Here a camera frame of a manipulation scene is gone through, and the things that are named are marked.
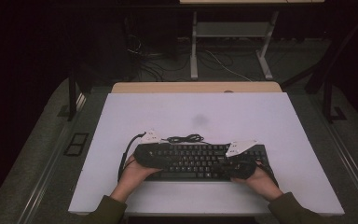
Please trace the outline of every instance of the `dark green sleeve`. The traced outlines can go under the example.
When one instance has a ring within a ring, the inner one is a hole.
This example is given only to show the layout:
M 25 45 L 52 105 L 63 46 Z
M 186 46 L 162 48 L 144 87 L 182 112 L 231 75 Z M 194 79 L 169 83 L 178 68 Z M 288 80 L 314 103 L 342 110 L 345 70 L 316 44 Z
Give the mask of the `dark green sleeve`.
M 306 208 L 296 200 L 293 193 L 285 193 L 268 205 L 272 215 L 282 224 L 328 224 L 325 217 L 321 217 Z
M 86 215 L 81 224 L 117 224 L 126 208 L 126 204 L 104 195 L 98 208 Z

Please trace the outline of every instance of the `white table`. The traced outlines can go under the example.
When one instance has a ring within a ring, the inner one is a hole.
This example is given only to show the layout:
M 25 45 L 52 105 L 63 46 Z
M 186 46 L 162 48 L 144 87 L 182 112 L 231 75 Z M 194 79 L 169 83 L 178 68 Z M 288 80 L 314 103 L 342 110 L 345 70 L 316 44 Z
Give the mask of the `white table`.
M 216 87 L 218 83 L 208 85 Z M 257 139 L 266 146 L 283 192 L 292 191 L 303 206 L 317 213 L 343 214 L 283 92 L 109 94 L 69 212 L 95 210 L 117 183 L 117 169 L 127 144 L 136 134 L 150 129 L 163 138 L 198 133 L 216 144 Z M 128 216 L 257 216 L 269 212 L 261 197 L 231 182 L 144 182 L 127 204 Z

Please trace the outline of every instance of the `black keyboard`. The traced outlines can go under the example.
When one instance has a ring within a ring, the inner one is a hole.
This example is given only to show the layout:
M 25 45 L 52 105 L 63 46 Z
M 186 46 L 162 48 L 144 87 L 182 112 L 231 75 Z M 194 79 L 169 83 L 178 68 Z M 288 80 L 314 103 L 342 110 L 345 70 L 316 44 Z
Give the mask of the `black keyboard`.
M 227 161 L 225 145 L 172 145 L 164 144 L 155 152 L 173 157 L 166 169 L 150 175 L 146 180 L 158 181 L 229 181 L 229 177 L 213 171 L 213 164 Z M 261 161 L 272 173 L 264 145 L 255 145 L 238 156 L 242 161 Z

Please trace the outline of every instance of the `space bar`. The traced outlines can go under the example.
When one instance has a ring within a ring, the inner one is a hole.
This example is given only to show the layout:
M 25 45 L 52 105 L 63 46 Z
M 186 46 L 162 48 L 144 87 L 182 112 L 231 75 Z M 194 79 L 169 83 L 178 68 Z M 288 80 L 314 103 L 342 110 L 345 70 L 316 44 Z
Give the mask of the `space bar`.
M 196 178 L 197 173 L 162 173 L 161 178 Z

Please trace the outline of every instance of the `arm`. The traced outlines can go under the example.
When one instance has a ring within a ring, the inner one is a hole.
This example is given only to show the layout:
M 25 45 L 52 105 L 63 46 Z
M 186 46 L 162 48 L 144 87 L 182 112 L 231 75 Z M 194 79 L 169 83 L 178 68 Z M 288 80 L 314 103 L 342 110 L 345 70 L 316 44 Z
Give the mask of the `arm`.
M 291 192 L 283 194 L 269 175 L 259 167 L 246 180 L 238 178 L 231 178 L 231 180 L 247 185 L 269 201 L 269 210 L 282 224 L 329 223 L 326 218 L 302 207 Z
M 98 208 L 82 220 L 82 224 L 116 224 L 127 208 L 125 202 L 144 180 L 159 169 L 140 165 L 133 156 L 126 162 L 126 168 L 110 196 L 103 196 Z

